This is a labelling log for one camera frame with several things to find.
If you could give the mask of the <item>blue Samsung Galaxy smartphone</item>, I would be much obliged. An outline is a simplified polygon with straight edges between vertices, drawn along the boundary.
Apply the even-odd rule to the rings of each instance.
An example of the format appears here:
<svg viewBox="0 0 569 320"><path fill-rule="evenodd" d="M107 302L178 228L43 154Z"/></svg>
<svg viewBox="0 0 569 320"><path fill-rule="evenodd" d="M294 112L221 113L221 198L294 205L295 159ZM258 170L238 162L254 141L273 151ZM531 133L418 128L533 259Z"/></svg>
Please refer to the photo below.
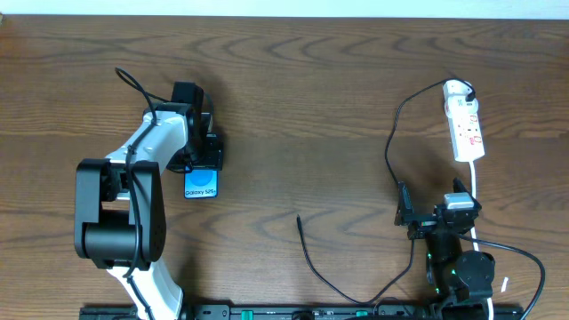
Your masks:
<svg viewBox="0 0 569 320"><path fill-rule="evenodd" d="M184 174L186 199L213 198L218 195L219 174L214 170L194 170Z"/></svg>

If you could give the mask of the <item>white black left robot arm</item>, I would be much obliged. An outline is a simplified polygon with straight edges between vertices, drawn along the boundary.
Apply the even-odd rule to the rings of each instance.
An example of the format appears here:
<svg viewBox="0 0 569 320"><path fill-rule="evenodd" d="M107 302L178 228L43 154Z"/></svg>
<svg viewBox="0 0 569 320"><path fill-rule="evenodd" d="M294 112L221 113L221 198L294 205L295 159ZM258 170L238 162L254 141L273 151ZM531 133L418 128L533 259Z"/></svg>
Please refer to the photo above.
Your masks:
<svg viewBox="0 0 569 320"><path fill-rule="evenodd" d="M163 258L166 217L162 175L181 174L183 196L219 194L223 144L213 112L196 103L158 103L116 151L76 168L74 246L107 271L132 305L85 306L82 319L191 319L194 310Z"/></svg>

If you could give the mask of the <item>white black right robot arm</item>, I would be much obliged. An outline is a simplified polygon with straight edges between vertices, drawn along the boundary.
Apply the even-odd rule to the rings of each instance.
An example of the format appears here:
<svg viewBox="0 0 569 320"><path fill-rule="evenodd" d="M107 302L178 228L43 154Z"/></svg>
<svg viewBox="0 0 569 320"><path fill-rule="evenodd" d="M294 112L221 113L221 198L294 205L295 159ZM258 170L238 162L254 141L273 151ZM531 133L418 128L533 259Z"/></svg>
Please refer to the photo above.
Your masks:
<svg viewBox="0 0 569 320"><path fill-rule="evenodd" d="M405 183L398 182L397 188L395 224L407 228L409 240L423 240L427 246L427 278L437 292L429 306L433 317L494 319L495 260L489 253L461 246L461 237L475 227L481 204L454 179L453 192L445 194L431 214L417 213Z"/></svg>

